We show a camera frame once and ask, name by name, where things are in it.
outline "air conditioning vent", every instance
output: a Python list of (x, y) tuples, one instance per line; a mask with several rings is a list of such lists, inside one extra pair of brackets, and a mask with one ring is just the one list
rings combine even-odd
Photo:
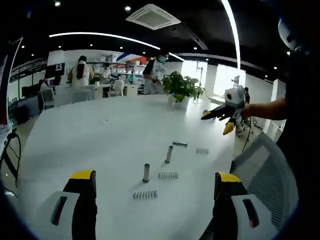
[(125, 20), (152, 30), (181, 23), (179, 19), (153, 4), (145, 5), (128, 16)]

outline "robotic hand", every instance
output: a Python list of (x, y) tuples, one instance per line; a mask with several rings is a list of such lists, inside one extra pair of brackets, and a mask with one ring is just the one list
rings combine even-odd
[(242, 121), (241, 113), (245, 108), (245, 90), (239, 85), (234, 88), (225, 90), (224, 94), (225, 103), (216, 107), (213, 110), (205, 111), (202, 120), (213, 119), (233, 113), (229, 121), (226, 123), (223, 135), (226, 135), (233, 131), (235, 125)]

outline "window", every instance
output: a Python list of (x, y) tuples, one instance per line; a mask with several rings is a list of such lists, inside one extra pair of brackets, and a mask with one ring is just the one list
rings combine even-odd
[(206, 83), (208, 63), (206, 61), (184, 61), (182, 63), (181, 75), (198, 79), (204, 88)]
[(235, 77), (239, 76), (239, 85), (243, 87), (246, 84), (246, 72), (231, 66), (219, 64), (216, 70), (213, 94), (222, 97), (226, 89), (234, 87)]

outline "metal pin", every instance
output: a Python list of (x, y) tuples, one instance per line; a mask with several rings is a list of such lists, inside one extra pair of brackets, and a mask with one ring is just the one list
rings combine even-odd
[(150, 170), (150, 164), (146, 163), (144, 165), (144, 173), (143, 173), (143, 179), (142, 179), (142, 182), (144, 182), (145, 184), (149, 182), (149, 170)]
[(180, 142), (180, 141), (173, 141), (172, 144), (173, 144), (173, 145), (177, 145), (177, 146), (183, 146), (183, 147), (185, 147), (185, 148), (188, 146), (187, 143)]
[(164, 160), (166, 164), (170, 163), (172, 149), (174, 149), (174, 146), (169, 146), (168, 152), (166, 153), (166, 159)]

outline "face mask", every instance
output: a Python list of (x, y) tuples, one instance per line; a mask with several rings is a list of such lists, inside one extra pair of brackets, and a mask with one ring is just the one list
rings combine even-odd
[(167, 59), (168, 59), (168, 58), (167, 58), (167, 57), (164, 57), (164, 56), (159, 56), (159, 57), (158, 57), (158, 61), (159, 61), (160, 63), (164, 63)]

